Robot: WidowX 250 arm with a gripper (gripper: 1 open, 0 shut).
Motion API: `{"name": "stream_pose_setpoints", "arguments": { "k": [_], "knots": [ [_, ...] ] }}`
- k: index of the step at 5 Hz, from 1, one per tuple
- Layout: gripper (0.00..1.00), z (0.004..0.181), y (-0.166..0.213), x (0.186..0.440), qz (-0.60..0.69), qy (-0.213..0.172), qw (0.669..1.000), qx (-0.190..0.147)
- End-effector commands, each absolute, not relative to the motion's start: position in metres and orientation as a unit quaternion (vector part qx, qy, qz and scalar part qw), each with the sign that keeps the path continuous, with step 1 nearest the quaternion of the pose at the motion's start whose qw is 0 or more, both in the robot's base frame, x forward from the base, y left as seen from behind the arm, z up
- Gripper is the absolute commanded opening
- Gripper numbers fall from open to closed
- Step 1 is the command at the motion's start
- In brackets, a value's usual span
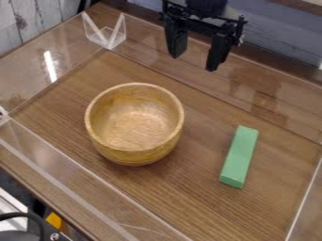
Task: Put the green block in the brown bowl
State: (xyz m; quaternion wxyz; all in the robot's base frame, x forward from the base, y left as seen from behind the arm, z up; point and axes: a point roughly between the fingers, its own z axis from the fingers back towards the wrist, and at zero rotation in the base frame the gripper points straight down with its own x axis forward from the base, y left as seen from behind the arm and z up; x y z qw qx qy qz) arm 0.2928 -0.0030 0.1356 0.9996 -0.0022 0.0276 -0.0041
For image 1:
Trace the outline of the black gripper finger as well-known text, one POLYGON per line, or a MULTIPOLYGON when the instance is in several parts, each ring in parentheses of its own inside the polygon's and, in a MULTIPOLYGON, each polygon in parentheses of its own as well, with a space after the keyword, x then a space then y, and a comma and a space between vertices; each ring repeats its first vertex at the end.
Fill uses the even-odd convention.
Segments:
POLYGON ((218 70, 220 65, 226 61, 232 49, 232 37, 225 33, 217 33, 212 37, 212 46, 208 54, 206 69, 210 72, 218 70))
POLYGON ((181 20, 164 16, 165 36, 169 54, 178 58, 188 48, 188 29, 181 20))

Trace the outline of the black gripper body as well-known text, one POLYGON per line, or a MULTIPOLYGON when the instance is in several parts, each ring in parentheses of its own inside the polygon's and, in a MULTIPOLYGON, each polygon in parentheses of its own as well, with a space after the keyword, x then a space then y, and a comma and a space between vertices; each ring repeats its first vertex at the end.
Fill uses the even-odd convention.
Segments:
POLYGON ((229 0, 162 0, 161 18, 172 37, 190 30, 209 36, 225 33, 236 46, 244 42, 248 17, 229 5, 229 0))

